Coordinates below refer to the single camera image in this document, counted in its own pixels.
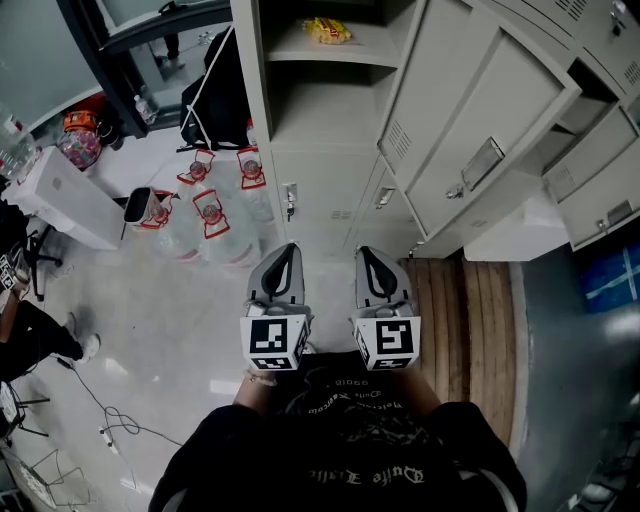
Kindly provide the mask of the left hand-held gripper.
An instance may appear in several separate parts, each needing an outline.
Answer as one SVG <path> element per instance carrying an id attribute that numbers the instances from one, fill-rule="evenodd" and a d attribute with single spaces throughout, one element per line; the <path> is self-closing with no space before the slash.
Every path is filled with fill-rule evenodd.
<path id="1" fill-rule="evenodd" d="M 311 331 L 302 252 L 288 243 L 251 272 L 240 335 L 245 359 L 259 371 L 296 370 Z"/>

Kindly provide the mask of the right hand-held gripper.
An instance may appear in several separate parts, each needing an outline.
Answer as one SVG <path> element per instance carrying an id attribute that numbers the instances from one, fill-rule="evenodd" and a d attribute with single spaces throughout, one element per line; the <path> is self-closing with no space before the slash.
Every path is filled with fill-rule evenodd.
<path id="1" fill-rule="evenodd" d="M 362 246 L 355 258 L 354 338 L 369 371 L 401 370 L 419 356 L 420 317 L 411 283 L 391 257 Z"/>

